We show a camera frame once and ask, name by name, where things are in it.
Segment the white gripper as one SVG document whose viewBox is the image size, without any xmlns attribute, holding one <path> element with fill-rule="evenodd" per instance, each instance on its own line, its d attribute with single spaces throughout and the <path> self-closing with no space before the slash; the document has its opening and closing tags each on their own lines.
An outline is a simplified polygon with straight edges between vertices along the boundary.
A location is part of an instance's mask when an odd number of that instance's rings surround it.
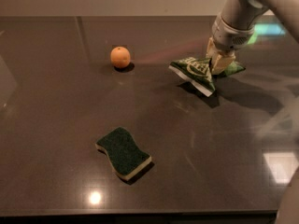
<svg viewBox="0 0 299 224">
<path fill-rule="evenodd" d="M 218 15 L 212 25 L 212 37 L 208 39 L 206 47 L 206 56 L 211 58 L 211 73 L 218 75 L 224 71 L 235 60 L 232 50 L 244 48 L 253 33 L 253 27 L 248 30 L 235 29 Z"/>
</svg>

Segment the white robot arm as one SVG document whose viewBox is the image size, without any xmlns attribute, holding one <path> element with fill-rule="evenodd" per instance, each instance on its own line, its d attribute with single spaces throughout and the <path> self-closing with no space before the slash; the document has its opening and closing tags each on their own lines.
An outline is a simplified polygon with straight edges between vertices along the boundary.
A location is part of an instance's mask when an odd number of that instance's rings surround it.
<svg viewBox="0 0 299 224">
<path fill-rule="evenodd" d="M 299 42 L 299 0 L 227 0 L 213 23 L 206 49 L 212 74 L 220 74 L 235 59 L 235 52 L 252 37 L 256 21 L 268 11 Z"/>
</svg>

